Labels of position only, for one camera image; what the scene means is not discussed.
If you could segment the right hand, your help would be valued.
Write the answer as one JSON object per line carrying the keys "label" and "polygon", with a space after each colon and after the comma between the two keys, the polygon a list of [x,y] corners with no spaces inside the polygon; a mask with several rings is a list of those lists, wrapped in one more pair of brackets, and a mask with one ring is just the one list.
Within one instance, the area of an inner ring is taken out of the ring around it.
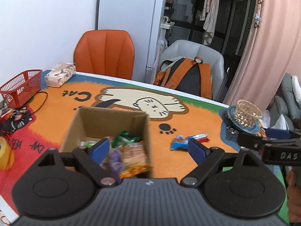
{"label": "right hand", "polygon": [[287,187],[287,207],[290,223],[300,223],[301,221],[301,195],[300,188],[296,185],[295,173],[290,170],[286,177]]}

